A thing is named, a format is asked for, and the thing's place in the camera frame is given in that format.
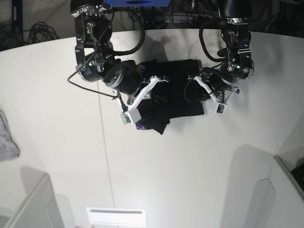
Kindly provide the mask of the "black T-shirt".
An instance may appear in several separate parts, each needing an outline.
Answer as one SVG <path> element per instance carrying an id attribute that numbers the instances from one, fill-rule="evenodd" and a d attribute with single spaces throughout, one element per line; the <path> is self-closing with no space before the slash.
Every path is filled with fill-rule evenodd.
<path id="1" fill-rule="evenodd" d="M 204 114 L 199 99 L 203 89 L 195 82 L 188 83 L 188 77 L 200 71 L 196 59 L 158 62 L 156 59 L 142 62 L 143 78 L 165 76 L 168 82 L 158 82 L 151 90 L 151 98 L 140 102 L 138 110 L 141 120 L 136 123 L 138 130 L 155 130 L 163 134 L 170 120 L 179 117 Z"/>

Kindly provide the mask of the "blue box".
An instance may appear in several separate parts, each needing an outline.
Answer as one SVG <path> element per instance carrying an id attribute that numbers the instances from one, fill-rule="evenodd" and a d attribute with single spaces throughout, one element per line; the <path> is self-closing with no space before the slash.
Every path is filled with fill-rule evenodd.
<path id="1" fill-rule="evenodd" d="M 105 0 L 112 7 L 167 7 L 171 0 Z"/>

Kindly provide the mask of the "black keyboard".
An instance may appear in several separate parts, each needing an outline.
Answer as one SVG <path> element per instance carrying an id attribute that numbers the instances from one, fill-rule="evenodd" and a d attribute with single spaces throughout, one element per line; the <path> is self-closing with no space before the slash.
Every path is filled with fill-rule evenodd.
<path id="1" fill-rule="evenodd" d="M 304 165 L 302 164 L 299 167 L 295 167 L 291 174 L 295 178 L 296 182 L 299 184 L 300 188 L 304 190 Z"/>

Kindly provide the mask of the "grey cloth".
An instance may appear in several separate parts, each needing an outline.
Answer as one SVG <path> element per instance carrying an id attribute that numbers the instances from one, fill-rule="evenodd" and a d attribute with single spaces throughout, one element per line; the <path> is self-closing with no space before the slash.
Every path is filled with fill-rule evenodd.
<path id="1" fill-rule="evenodd" d="M 3 110 L 0 111 L 0 161 L 6 162 L 17 159 L 20 149 L 14 142 L 7 118 Z"/>

